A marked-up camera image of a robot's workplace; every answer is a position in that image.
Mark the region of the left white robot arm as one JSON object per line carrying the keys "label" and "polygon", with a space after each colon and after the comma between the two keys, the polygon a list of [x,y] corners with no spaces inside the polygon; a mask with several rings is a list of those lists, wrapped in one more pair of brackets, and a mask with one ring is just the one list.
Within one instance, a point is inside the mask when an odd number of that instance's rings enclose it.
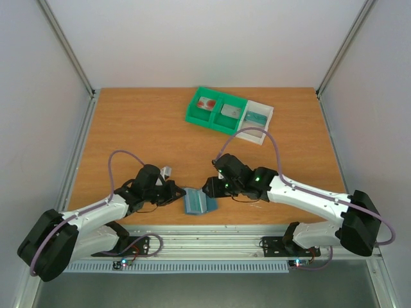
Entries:
{"label": "left white robot arm", "polygon": [[84,257],[123,255],[130,241],[119,219],[138,212],[145,203],[163,207],[185,195],[161,169],[147,164],[105,199],[78,210],[45,211],[19,245],[17,255],[31,275],[49,282]]}

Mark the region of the blue card holder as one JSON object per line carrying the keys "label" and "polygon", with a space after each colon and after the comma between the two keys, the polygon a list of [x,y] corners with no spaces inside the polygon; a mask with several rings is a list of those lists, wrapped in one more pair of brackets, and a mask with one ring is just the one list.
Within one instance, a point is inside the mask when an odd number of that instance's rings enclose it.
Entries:
{"label": "blue card holder", "polygon": [[184,212],[187,215],[201,216],[218,210],[215,199],[208,197],[201,189],[185,187]]}

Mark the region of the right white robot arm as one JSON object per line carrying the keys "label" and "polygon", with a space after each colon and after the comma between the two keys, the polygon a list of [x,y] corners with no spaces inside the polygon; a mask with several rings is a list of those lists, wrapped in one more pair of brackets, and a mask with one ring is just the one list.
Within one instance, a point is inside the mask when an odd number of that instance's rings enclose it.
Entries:
{"label": "right white robot arm", "polygon": [[348,195],[316,189],[273,169],[251,169],[230,154],[212,164],[219,175],[209,177],[202,188],[210,198],[242,194],[250,200],[282,203],[323,218],[320,223],[289,224],[281,239],[288,256],[316,246],[342,246],[362,257],[372,255],[381,221],[366,193],[355,191]]}

